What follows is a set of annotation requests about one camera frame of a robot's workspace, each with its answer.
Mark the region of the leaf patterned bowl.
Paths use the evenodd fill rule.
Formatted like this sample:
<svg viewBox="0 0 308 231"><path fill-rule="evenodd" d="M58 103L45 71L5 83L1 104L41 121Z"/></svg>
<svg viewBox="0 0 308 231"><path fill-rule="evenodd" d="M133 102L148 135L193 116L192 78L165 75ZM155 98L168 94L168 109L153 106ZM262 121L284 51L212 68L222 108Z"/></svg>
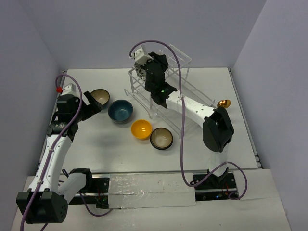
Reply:
<svg viewBox="0 0 308 231"><path fill-rule="evenodd" d="M137 77L141 79L143 82L145 82L146 81L146 71L143 68L143 66L141 66L138 63L134 63L134 68L135 68Z"/></svg>

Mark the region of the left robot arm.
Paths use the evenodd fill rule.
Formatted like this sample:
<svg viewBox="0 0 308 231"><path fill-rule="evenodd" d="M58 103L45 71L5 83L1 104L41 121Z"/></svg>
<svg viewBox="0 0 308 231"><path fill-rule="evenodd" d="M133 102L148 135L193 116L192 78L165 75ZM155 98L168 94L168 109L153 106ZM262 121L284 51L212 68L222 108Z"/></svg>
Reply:
<svg viewBox="0 0 308 231"><path fill-rule="evenodd" d="M65 156L78 131L78 123L99 113L102 105L87 91L82 98L64 94L57 99L57 111L47 129L46 148L35 178L27 191L19 192L16 203L23 214L22 223L62 223L68 204L78 192L88 192L94 186L88 168L75 168L68 179L59 184Z"/></svg>

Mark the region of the yellow bowl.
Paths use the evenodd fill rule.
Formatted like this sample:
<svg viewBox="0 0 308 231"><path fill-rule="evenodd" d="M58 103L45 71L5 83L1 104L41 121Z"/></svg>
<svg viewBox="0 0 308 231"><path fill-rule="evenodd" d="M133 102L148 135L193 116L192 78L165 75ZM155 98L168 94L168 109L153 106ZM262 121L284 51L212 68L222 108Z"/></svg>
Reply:
<svg viewBox="0 0 308 231"><path fill-rule="evenodd" d="M130 130L131 130L131 134L135 138L139 140L145 140L149 138L152 133L152 125L147 120L139 119L133 122Z"/></svg>

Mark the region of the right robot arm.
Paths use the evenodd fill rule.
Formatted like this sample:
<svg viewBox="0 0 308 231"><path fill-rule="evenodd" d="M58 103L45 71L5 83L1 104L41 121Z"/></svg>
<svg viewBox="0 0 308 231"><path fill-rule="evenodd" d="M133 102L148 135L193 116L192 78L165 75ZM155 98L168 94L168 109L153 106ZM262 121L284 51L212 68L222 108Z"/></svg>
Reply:
<svg viewBox="0 0 308 231"><path fill-rule="evenodd" d="M164 54L147 54L141 66L146 73L145 90L152 100L157 105L181 113L183 119L189 118L202 128L203 142L210 151L206 181L212 187L220 188L226 182L227 150L234 134L227 110L201 104L168 84L165 80L168 62Z"/></svg>

